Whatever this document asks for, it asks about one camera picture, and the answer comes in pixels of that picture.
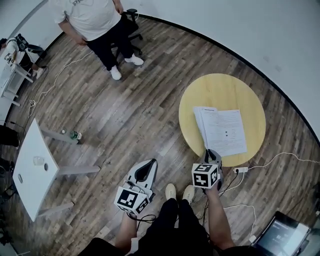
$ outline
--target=power outlet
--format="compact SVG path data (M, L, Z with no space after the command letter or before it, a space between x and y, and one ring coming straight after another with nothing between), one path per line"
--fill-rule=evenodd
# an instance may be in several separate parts
M234 168L233 172L236 174L238 171L238 173L246 173L248 171L248 167L238 167L238 168Z

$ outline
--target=white table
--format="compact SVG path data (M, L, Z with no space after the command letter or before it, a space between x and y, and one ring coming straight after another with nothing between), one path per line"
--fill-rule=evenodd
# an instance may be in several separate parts
M9 66L8 64L5 65L1 76L0 76L0 98L4 98L10 103L20 107L20 104L12 99L10 99L10 96L19 97L16 95L13 91L11 91L8 87L12 80L14 79L15 75L19 74L21 77L27 79L29 82L33 83L34 81L28 77L31 76L31 74L27 71L25 71L20 65L13 64L12 66Z
M51 209L40 210L57 176L96 173L101 169L99 166L58 166L44 140L44 136L72 144L78 143L78 140L73 140L67 135L40 128L36 119L33 119L21 145L13 173L16 189L33 222L37 216L49 215L74 206L73 202L68 202ZM34 157L40 157L44 160L44 163L35 165Z

